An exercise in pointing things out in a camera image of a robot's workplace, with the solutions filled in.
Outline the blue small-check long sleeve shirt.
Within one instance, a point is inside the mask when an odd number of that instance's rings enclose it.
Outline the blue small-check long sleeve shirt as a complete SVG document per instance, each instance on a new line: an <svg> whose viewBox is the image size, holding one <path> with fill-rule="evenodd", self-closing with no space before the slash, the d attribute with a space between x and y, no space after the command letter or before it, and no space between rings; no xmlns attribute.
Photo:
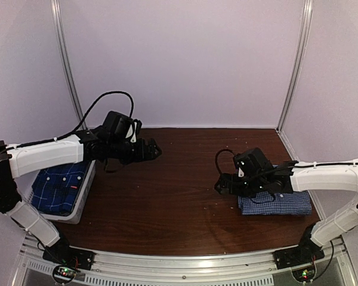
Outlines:
<svg viewBox="0 0 358 286"><path fill-rule="evenodd" d="M260 192L255 198L238 197L242 215L295 215L312 214L310 196L307 191L292 194Z"/></svg>

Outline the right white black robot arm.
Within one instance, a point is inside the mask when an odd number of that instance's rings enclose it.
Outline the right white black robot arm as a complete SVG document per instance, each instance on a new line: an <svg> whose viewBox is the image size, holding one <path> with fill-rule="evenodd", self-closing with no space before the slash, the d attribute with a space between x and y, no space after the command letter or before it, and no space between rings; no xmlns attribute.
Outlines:
<svg viewBox="0 0 358 286"><path fill-rule="evenodd" d="M234 154L233 163L234 173L217 169L219 178L214 189L220 194L254 198L264 191L271 195L305 191L354 193L344 207L305 230L294 250L298 262L308 262L317 249L358 226L358 158L324 163L286 161L273 165L259 148L254 148Z"/></svg>

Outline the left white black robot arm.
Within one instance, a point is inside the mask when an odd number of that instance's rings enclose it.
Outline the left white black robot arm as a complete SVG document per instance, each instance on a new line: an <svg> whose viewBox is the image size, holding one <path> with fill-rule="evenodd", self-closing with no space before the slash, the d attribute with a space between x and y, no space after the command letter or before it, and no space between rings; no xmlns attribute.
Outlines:
<svg viewBox="0 0 358 286"><path fill-rule="evenodd" d="M62 242L57 228L23 199L15 179L63 164L110 158L130 164L154 160L161 154L154 139L145 141L131 131L106 138L99 128L79 130L64 139L54 138L35 145L6 145L0 141L0 213L15 220L44 246L51 247L52 257L67 265L74 258L73 250Z"/></svg>

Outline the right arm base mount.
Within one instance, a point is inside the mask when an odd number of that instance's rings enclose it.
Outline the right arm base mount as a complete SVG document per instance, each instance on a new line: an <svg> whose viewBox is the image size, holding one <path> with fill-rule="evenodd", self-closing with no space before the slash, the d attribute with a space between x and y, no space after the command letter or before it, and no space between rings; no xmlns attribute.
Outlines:
<svg viewBox="0 0 358 286"><path fill-rule="evenodd" d="M311 240L311 227L308 227L295 247L277 250L273 253L278 270L310 264L325 257L321 246Z"/></svg>

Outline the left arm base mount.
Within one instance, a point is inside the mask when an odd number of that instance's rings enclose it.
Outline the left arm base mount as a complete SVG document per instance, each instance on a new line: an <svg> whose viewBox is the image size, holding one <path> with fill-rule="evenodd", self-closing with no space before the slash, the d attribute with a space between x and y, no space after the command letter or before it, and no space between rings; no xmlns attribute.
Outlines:
<svg viewBox="0 0 358 286"><path fill-rule="evenodd" d="M39 238L35 238L38 246L41 246L44 260L72 269L91 270L95 256L93 251L71 247L64 235L60 235L58 241L52 246L46 246Z"/></svg>

